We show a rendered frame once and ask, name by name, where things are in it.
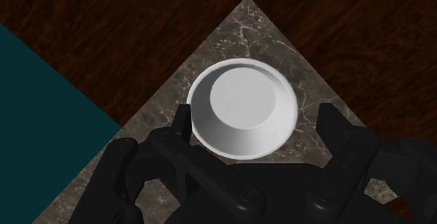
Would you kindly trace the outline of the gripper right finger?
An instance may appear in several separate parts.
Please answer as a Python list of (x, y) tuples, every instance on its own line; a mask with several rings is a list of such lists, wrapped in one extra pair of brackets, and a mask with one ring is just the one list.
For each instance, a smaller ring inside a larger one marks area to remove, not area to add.
[[(437, 224), (437, 144), (406, 137), (386, 142), (352, 125), (334, 105), (319, 106), (316, 131), (332, 158), (305, 196), (308, 215), (323, 224)], [(410, 223), (364, 192), (385, 181), (416, 217)]]

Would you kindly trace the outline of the teal rug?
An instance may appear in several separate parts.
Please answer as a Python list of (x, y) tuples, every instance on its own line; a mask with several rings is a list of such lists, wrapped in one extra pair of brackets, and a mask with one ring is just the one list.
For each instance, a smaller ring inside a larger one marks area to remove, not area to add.
[(0, 224), (31, 224), (119, 129), (0, 24)]

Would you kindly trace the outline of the marble top table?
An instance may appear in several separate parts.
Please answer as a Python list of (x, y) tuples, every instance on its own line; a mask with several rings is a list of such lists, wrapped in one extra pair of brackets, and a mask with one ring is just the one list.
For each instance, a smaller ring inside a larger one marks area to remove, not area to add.
[[(273, 154), (249, 161), (219, 157), (225, 163), (306, 162), (323, 167), (331, 155), (315, 131), (321, 102), (333, 103), (351, 123), (363, 126), (253, 0), (242, 0), (113, 139), (132, 137), (142, 142), (152, 129), (169, 125), (177, 104), (186, 101), (189, 87), (202, 71), (221, 60), (239, 57), (265, 62), (287, 78), (298, 99), (299, 118), (292, 137)], [(81, 172), (32, 224), (67, 224), (104, 149), (88, 165), (80, 167)], [(137, 206), (143, 211), (146, 224), (163, 224), (179, 204), (161, 182), (154, 180), (145, 184)]]

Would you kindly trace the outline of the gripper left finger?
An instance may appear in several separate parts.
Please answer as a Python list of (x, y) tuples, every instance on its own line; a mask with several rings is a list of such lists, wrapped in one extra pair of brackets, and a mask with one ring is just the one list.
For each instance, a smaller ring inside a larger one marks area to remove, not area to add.
[(256, 224), (265, 195), (201, 146), (189, 144), (190, 106), (181, 104), (169, 127), (110, 142), (68, 224), (145, 224), (135, 201), (145, 182), (166, 182), (180, 203), (165, 224)]

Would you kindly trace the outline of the white bowl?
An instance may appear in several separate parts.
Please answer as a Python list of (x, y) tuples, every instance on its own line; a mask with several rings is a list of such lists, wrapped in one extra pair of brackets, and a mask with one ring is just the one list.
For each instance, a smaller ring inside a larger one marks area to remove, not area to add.
[(194, 80), (186, 103), (197, 140), (234, 160), (277, 151), (298, 120), (291, 84), (278, 70), (254, 59), (227, 59), (209, 66)]

